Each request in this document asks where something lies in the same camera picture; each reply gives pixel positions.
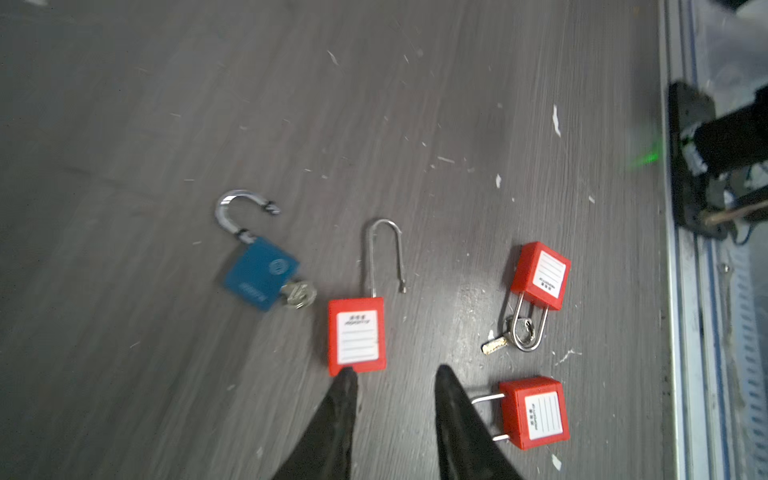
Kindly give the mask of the blue padlock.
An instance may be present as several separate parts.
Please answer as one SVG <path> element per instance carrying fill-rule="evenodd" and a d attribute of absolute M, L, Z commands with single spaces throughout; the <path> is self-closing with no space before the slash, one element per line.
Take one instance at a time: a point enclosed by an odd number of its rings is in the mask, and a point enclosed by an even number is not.
<path fill-rule="evenodd" d="M 317 290 L 310 282 L 295 277 L 300 262 L 231 218 L 230 206 L 237 199 L 249 200 L 271 216 L 281 213 L 275 202 L 249 190 L 235 189 L 221 195 L 214 217 L 226 232 L 245 245 L 244 253 L 224 276 L 224 286 L 264 312 L 278 302 L 295 310 L 312 305 Z"/>

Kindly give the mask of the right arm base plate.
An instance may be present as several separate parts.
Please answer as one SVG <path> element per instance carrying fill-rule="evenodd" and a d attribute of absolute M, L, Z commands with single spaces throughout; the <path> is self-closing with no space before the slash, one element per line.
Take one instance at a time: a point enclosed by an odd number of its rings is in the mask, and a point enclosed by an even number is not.
<path fill-rule="evenodd" d="M 724 240 L 724 223 L 708 225 L 706 213 L 725 208 L 724 183 L 709 175 L 693 143 L 696 130 L 716 118 L 714 101 L 693 86 L 677 81 L 668 89 L 669 155 L 672 214 L 677 226 L 697 235 Z"/>

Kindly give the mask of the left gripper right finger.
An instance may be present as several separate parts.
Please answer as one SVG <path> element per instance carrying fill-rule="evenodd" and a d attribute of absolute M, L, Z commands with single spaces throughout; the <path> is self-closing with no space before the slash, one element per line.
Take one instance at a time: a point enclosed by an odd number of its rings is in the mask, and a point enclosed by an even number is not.
<path fill-rule="evenodd" d="M 434 392 L 441 479 L 522 479 L 492 440 L 449 365 L 438 367 Z"/>

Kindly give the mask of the red padlock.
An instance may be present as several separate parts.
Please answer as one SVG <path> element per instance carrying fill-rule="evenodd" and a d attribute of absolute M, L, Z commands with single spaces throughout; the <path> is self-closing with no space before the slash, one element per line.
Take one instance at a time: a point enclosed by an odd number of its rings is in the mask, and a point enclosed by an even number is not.
<path fill-rule="evenodd" d="M 481 346 L 484 355 L 514 345 L 535 351 L 543 339 L 549 313 L 562 309 L 571 261 L 542 242 L 525 244 L 515 269 L 510 293 L 516 297 L 506 330 Z"/>
<path fill-rule="evenodd" d="M 363 296 L 328 302 L 328 370 L 332 377 L 347 367 L 365 373 L 387 366 L 385 299 L 377 294 L 374 265 L 376 230 L 382 225 L 394 231 L 399 291 L 407 291 L 402 230 L 391 219 L 374 219 L 365 230 Z"/>
<path fill-rule="evenodd" d="M 570 439 L 566 400 L 562 384 L 538 376 L 501 382 L 495 394 L 476 397 L 472 405 L 500 401 L 502 433 L 494 442 L 509 441 L 521 450 L 529 450 Z"/>

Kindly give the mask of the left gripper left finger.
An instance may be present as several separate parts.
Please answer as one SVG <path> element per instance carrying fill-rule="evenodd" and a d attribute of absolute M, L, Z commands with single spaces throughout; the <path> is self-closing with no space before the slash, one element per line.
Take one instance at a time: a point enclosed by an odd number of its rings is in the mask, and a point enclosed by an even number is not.
<path fill-rule="evenodd" d="M 358 408 L 358 375 L 343 368 L 273 479 L 349 479 Z"/>

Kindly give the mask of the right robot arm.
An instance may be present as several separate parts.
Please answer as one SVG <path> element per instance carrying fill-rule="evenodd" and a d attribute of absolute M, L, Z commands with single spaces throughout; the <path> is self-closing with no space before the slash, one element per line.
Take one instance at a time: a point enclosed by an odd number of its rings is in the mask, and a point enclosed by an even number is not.
<path fill-rule="evenodd" d="M 699 126 L 693 145 L 706 167 L 720 176 L 767 160 L 767 86 L 739 110 Z"/>

